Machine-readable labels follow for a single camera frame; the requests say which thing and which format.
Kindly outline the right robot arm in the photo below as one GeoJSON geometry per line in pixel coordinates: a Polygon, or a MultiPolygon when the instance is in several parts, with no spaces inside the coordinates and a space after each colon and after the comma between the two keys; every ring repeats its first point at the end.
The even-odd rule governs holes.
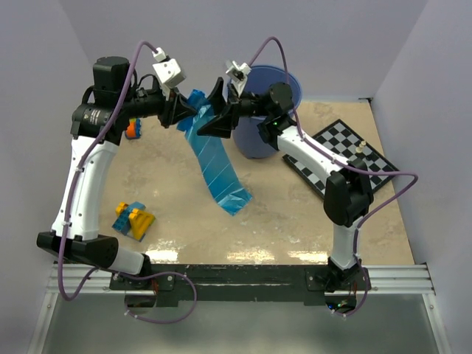
{"type": "Polygon", "coordinates": [[[300,128],[293,118],[293,92],[285,82],[276,82],[266,92],[254,94],[238,91],[233,83],[219,77],[208,101],[215,116],[198,129],[198,135],[228,139],[240,118],[262,116],[264,120],[257,126],[261,139],[294,157],[324,184],[323,208],[333,223],[333,250],[326,274],[318,281],[329,292],[346,289],[363,270],[359,234],[373,202],[366,164],[329,151],[300,128]]]}

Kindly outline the blue trash bag roll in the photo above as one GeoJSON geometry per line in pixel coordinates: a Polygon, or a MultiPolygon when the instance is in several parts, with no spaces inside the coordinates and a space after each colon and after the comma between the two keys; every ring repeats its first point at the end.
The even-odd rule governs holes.
{"type": "Polygon", "coordinates": [[[187,102],[196,110],[196,115],[180,121],[177,129],[184,133],[192,148],[213,200],[234,216],[250,202],[252,195],[240,183],[221,139],[197,134],[199,128],[215,117],[205,93],[194,89],[187,102]]]}

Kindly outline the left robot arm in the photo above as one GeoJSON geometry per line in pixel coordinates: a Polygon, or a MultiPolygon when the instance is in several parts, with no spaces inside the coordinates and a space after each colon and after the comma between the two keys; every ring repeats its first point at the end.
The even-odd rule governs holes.
{"type": "Polygon", "coordinates": [[[157,116],[167,128],[196,113],[177,89],[185,78],[177,60],[167,55],[155,59],[150,89],[126,83],[128,75],[136,77],[127,58],[104,57],[93,65],[94,84],[72,115],[72,155],[63,200],[51,229],[37,237],[38,247],[52,255],[126,273],[136,289],[152,283],[149,259],[99,233],[108,169],[131,118],[157,116]]]}

